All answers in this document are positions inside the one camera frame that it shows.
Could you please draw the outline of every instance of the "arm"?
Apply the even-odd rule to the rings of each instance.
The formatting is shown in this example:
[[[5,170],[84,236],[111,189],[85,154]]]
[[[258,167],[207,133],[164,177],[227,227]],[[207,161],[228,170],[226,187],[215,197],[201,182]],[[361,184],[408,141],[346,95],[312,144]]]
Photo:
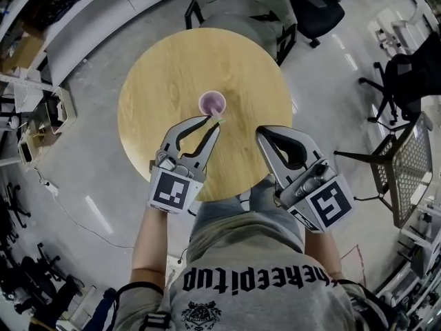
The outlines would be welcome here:
[[[146,207],[132,257],[130,282],[165,287],[167,265],[167,213]]]
[[[312,233],[306,229],[305,254],[323,265],[326,272],[335,280],[344,279],[342,261],[336,242],[330,232]]]

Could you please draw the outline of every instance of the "wire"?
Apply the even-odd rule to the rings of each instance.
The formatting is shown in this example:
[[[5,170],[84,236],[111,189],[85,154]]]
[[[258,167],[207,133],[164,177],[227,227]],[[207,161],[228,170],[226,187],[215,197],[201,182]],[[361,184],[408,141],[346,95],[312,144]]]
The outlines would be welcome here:
[[[181,257],[180,257],[179,260],[178,260],[178,264],[179,264],[179,265],[182,264],[182,258],[183,258],[183,256],[184,256],[184,252],[185,252],[187,249],[188,249],[188,248],[185,248],[184,251],[182,251]]]
[[[98,238],[104,240],[107,244],[114,246],[115,248],[120,248],[120,249],[133,249],[133,246],[121,246],[121,245],[116,245],[116,244],[112,244],[110,243],[107,239],[103,238],[101,235],[99,235],[98,233],[94,232],[93,230],[90,230],[88,228],[86,228],[84,225],[81,225],[79,223],[77,223],[76,221],[74,221],[74,219],[72,219],[72,217],[68,214],[68,211],[66,211],[66,209],[63,207],[63,205],[61,205],[57,199],[55,199],[55,195],[52,195],[52,198],[54,199],[54,201],[57,203],[58,206],[61,207],[61,209],[64,211],[64,213],[66,213],[66,216],[69,217],[69,219],[75,223],[77,226],[82,227],[84,230],[87,230],[88,232],[91,232],[92,234],[95,234]]]
[[[37,171],[37,173],[39,173],[39,176],[40,176],[39,182],[40,182],[40,184],[46,185],[46,183],[47,183],[48,181],[43,177],[43,175],[40,173],[40,171],[38,170],[37,167],[35,167],[34,169]],[[107,244],[109,244],[109,245],[111,245],[111,246],[114,246],[115,248],[121,248],[121,249],[133,249],[132,246],[121,246],[121,245],[112,244],[112,243],[110,243],[107,239],[105,239],[105,238],[103,238],[101,235],[99,235],[98,233],[94,232],[93,230],[90,230],[90,229],[86,228],[84,225],[81,225],[81,224],[77,223],[77,222],[74,221],[74,219],[68,214],[68,211],[66,211],[66,209],[63,207],[63,205],[61,205],[61,203],[59,203],[59,202],[57,201],[57,199],[55,199],[55,195],[54,195],[54,194],[52,194],[52,198],[54,199],[55,203],[56,203],[58,206],[61,207],[61,209],[64,211],[64,213],[66,213],[66,216],[68,216],[69,219],[70,219],[73,223],[75,223],[77,226],[82,227],[84,230],[87,230],[88,232],[91,232],[92,234],[95,234],[98,238],[104,240]]]

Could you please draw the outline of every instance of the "gray floor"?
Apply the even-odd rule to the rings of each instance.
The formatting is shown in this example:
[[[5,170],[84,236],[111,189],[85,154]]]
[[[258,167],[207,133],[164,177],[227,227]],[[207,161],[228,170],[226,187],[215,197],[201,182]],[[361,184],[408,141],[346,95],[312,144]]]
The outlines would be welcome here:
[[[50,254],[59,254],[59,267],[99,290],[119,288],[130,275],[132,247],[145,207],[148,183],[132,167],[119,141],[116,110],[119,92],[134,62],[152,44],[184,29],[183,13],[190,0],[167,0],[112,35],[69,77],[78,114],[76,123],[57,141],[39,164],[43,176],[57,185],[57,201],[42,185],[35,171],[20,165],[3,168],[3,180],[22,187],[20,201],[32,212],[28,229],[18,229],[18,255],[37,257],[42,241]],[[345,174],[355,195],[376,193],[369,166],[349,159],[335,159],[335,149],[371,152],[383,134],[368,124],[372,105],[380,95],[357,84],[358,77],[378,79],[372,63],[387,62],[373,31],[384,11],[404,18],[413,11],[410,0],[343,0],[346,17],[312,50],[299,36],[298,43],[282,66],[291,89],[295,112],[293,127],[310,134],[337,169]],[[438,105],[428,100],[435,137],[440,136]],[[101,213],[93,212],[86,198]],[[169,253],[181,255],[187,246],[193,217],[170,217]],[[334,231],[345,272],[349,278],[375,288],[396,263],[399,231],[391,213],[379,202],[360,203],[352,217]],[[8,308],[0,317],[20,330]]]

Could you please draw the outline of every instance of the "chair wheel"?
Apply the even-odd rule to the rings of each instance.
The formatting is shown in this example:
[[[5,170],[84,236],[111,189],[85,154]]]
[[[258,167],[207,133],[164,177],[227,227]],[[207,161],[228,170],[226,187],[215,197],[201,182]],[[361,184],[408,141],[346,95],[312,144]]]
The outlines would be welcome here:
[[[309,46],[314,49],[317,48],[319,45],[320,45],[320,42],[318,39],[313,39],[311,41],[311,43],[309,43]]]

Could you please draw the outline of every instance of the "wooden tabletop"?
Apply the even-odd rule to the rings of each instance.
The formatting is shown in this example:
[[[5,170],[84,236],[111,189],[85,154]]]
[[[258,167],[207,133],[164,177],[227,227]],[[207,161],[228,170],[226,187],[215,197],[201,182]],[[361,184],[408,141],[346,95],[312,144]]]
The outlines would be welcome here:
[[[239,34],[213,28],[186,30],[159,41],[135,63],[121,91],[118,125],[134,167],[150,180],[167,131],[201,115],[200,96],[224,94],[226,122],[207,164],[201,201],[226,199],[250,189],[269,172],[258,149],[259,125],[291,127],[292,105],[276,62]],[[192,153],[214,124],[209,121],[181,143]]]

